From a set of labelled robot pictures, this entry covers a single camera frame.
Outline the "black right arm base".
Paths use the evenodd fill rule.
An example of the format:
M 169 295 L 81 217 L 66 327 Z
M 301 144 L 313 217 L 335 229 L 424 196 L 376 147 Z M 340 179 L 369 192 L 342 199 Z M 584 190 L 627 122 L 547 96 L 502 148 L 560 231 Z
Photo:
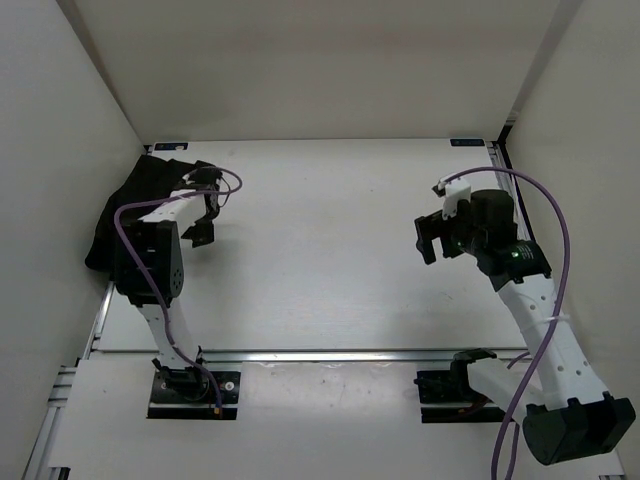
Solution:
M 486 359 L 497 359 L 497 355 L 485 348 L 475 348 L 456 353 L 447 370 L 418 371 L 414 384 L 418 388 L 421 422 L 501 422 L 504 412 L 496 406 L 491 406 L 491 400 L 472 390 L 468 382 L 467 367 Z

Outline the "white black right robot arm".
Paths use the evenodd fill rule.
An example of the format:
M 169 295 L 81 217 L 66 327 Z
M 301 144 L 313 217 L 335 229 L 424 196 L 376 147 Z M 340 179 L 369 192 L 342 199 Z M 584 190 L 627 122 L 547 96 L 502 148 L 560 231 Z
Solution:
M 532 385 L 486 349 L 462 351 L 451 364 L 449 387 L 460 399 L 483 395 L 516 422 L 543 465 L 606 454 L 636 418 L 593 371 L 569 321 L 555 313 L 558 298 L 541 248 L 518 236 L 515 202 L 504 190 L 473 191 L 466 184 L 437 188 L 441 210 L 415 221 L 425 263 L 443 255 L 472 256 L 507 307 L 537 367 Z

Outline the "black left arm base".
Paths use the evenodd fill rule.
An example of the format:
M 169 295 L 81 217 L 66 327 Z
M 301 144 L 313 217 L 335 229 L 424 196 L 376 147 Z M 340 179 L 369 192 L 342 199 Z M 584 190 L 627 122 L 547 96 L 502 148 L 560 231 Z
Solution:
M 225 420 L 237 419 L 241 387 L 240 371 L 211 371 L 220 391 L 209 386 L 209 378 L 194 369 L 154 372 L 147 409 L 148 419 Z

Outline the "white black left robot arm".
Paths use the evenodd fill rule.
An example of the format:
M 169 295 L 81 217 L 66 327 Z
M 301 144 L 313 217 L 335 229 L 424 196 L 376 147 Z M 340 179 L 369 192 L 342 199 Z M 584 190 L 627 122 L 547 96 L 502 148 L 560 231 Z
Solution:
M 188 400 L 206 395 L 210 377 L 200 369 L 201 349 L 188 331 L 178 297 L 185 282 L 183 240 L 193 248 L 214 241 L 223 174 L 203 166 L 185 174 L 158 200 L 124 204 L 114 213 L 114 281 L 143 316 L 158 349 L 158 372 L 176 375 L 175 388 Z

